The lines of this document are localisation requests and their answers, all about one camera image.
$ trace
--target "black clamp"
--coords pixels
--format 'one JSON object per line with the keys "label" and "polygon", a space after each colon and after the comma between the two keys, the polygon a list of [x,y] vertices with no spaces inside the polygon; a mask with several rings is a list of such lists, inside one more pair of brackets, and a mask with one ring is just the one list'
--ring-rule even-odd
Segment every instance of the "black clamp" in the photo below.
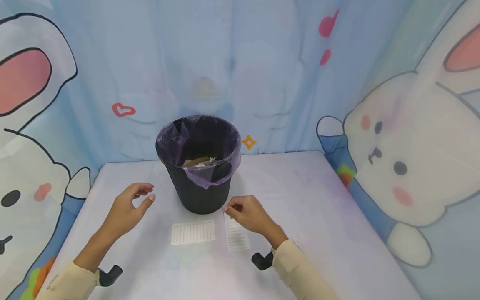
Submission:
{"label": "black clamp", "polygon": [[266,270],[273,264],[273,253],[270,252],[266,257],[263,257],[260,253],[255,253],[252,256],[252,263],[260,270]]}
{"label": "black clamp", "polygon": [[105,273],[102,269],[98,269],[100,271],[99,281],[100,286],[102,287],[109,287],[115,283],[115,281],[120,277],[123,273],[123,269],[117,265],[114,265],[110,272]]}

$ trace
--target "rabbit paw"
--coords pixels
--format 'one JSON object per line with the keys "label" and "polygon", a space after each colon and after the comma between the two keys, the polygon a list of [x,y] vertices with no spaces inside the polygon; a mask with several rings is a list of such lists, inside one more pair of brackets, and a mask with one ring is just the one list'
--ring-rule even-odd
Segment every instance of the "rabbit paw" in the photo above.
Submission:
{"label": "rabbit paw", "polygon": [[404,223],[397,223],[387,240],[390,252],[403,262],[415,267],[425,267],[432,251],[420,231]]}
{"label": "rabbit paw", "polygon": [[85,199],[90,192],[90,169],[83,167],[72,177],[67,186],[67,195]]}
{"label": "rabbit paw", "polygon": [[320,119],[317,124],[318,136],[343,135],[343,123],[334,117],[326,116]]}

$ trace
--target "purple plastic bag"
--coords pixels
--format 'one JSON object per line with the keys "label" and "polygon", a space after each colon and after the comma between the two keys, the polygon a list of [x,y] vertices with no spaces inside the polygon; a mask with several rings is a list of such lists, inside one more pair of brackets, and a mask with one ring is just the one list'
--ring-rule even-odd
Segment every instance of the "purple plastic bag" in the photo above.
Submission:
{"label": "purple plastic bag", "polygon": [[[240,165],[241,137],[228,121],[207,115],[189,116],[165,125],[156,138],[157,154],[170,168],[182,168],[196,185],[207,189],[224,183]],[[185,160],[211,156],[205,167],[184,167]]]}

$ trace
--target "rabbit eye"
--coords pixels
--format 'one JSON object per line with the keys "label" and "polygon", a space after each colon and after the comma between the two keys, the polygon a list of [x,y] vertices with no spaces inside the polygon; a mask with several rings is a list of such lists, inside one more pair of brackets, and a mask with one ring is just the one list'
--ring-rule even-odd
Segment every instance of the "rabbit eye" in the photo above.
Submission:
{"label": "rabbit eye", "polygon": [[379,134],[380,131],[382,131],[382,127],[384,126],[384,123],[382,121],[378,122],[375,124],[375,133]]}
{"label": "rabbit eye", "polygon": [[11,191],[1,199],[0,203],[3,207],[10,207],[17,203],[18,199],[20,199],[20,191]]}
{"label": "rabbit eye", "polygon": [[393,171],[397,175],[405,175],[407,173],[407,165],[401,161],[397,161],[393,164]]}

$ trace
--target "trash can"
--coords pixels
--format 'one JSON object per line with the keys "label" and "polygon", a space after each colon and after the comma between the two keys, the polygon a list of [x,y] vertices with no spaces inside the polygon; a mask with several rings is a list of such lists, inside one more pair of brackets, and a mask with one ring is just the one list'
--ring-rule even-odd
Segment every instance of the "trash can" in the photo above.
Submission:
{"label": "trash can", "polygon": [[156,138],[156,153],[183,206],[205,215],[225,204],[231,177],[240,165],[240,145],[232,124],[196,115],[165,125]]}

